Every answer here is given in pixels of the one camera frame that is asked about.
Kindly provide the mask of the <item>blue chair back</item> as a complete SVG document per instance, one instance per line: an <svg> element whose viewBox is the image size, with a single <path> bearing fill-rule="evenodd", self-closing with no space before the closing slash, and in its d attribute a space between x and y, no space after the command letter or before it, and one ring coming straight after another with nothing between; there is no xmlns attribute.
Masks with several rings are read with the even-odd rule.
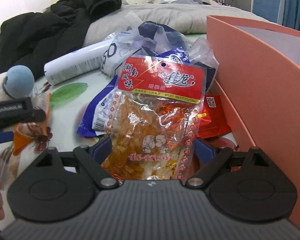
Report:
<svg viewBox="0 0 300 240"><path fill-rule="evenodd" d="M279 18L280 3L281 0L254 0L252 13L276 23Z"/></svg>

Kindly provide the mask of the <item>white and blue plush bird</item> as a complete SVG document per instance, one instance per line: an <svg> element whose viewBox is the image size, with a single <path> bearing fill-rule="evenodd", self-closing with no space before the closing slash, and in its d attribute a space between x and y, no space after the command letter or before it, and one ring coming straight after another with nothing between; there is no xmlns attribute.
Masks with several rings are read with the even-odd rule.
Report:
<svg viewBox="0 0 300 240"><path fill-rule="evenodd" d="M0 74L0 102L28 97L34 88L30 68L17 65Z"/></svg>

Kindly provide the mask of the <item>red snack packet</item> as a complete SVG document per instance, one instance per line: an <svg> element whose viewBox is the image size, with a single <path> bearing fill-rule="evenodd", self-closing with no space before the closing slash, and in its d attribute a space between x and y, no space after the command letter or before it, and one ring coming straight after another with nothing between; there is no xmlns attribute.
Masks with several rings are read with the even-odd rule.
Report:
<svg viewBox="0 0 300 240"><path fill-rule="evenodd" d="M221 98L218 95L207 95L200 115L198 137L202 139L218 137L231 132L226 122Z"/></svg>

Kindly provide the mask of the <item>grey quilt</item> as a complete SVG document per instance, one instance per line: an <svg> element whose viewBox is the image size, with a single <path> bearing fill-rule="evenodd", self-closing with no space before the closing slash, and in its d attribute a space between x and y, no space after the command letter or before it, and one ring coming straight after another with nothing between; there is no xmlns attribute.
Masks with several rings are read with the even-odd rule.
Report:
<svg viewBox="0 0 300 240"><path fill-rule="evenodd" d="M200 4L131 4L93 22L86 34L83 46L103 41L109 34L117 32L123 25L134 22L138 16L143 22L152 21L167 25L174 30L188 34L206 33L206 17L210 15L231 16L267 22L252 12L223 5Z"/></svg>

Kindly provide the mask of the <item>blue white plastic bag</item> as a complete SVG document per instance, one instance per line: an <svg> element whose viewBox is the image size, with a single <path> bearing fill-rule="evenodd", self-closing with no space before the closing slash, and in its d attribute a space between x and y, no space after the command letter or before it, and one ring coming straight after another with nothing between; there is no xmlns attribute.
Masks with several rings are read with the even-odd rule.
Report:
<svg viewBox="0 0 300 240"><path fill-rule="evenodd" d="M89 103L77 134L96 137L111 125L115 92L140 92L185 102L213 82L219 63L206 39L191 42L164 24L143 22L129 12L100 42L85 45L80 53L95 63L111 82Z"/></svg>

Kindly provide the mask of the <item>fruit print tablecloth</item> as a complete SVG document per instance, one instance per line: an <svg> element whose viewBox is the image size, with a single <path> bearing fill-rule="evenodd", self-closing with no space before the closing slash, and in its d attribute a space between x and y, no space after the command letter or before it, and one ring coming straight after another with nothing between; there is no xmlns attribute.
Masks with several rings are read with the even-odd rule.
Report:
<svg viewBox="0 0 300 240"><path fill-rule="evenodd" d="M54 146L61 152L67 152L80 145L93 146L103 138L102 136L82 137L77 134L77 129L88 104L110 81L109 76L96 69L50 87L48 92L51 94L63 86L69 87L74 96L64 102L58 101L56 107L50 108L48 126L51 128L53 137L49 141L49 146ZM0 166L4 171L0 179L3 185L1 194L5 212L4 220L0 221L0 230L4 230L14 221L14 215L6 198L7 190L28 165L38 157L39 153L36 152L36 149L37 143L34 141L28 144L18 156L14 156L11 142L0 144Z"/></svg>

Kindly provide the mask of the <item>white cylindrical bottle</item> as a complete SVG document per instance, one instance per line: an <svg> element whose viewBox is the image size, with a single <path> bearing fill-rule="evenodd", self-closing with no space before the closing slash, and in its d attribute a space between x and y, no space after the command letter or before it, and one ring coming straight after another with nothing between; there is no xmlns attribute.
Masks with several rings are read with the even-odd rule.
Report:
<svg viewBox="0 0 300 240"><path fill-rule="evenodd" d="M116 52L117 44L113 39L98 42L46 63L44 74L51 85L59 84L96 69L113 76L113 70L106 70L106 60L114 56Z"/></svg>

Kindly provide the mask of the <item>orange open cardboard box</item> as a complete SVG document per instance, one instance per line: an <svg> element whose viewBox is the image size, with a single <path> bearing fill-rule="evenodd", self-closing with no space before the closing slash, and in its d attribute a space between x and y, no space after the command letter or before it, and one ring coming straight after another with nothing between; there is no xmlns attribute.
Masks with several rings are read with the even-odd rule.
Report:
<svg viewBox="0 0 300 240"><path fill-rule="evenodd" d="M208 16L221 97L241 150L258 146L294 183L290 219L300 228L300 31L270 22Z"/></svg>

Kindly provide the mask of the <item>red label spicy strips bag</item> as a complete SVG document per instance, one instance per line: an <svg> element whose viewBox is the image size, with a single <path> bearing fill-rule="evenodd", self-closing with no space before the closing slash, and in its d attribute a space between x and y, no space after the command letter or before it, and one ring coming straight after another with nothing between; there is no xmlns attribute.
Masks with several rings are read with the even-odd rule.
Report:
<svg viewBox="0 0 300 240"><path fill-rule="evenodd" d="M185 181L194 154L205 91L199 101L118 90L112 103L112 144L102 167L121 180Z"/></svg>

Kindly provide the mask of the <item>black clothes pile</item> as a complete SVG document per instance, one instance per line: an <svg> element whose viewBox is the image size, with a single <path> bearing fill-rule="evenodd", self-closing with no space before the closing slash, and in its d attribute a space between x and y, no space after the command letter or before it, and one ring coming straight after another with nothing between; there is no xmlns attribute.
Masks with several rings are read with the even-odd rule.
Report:
<svg viewBox="0 0 300 240"><path fill-rule="evenodd" d="M122 0L59 0L47 12L10 18L0 28L0 74L24 65L34 78L44 65L83 47L90 25L121 8Z"/></svg>

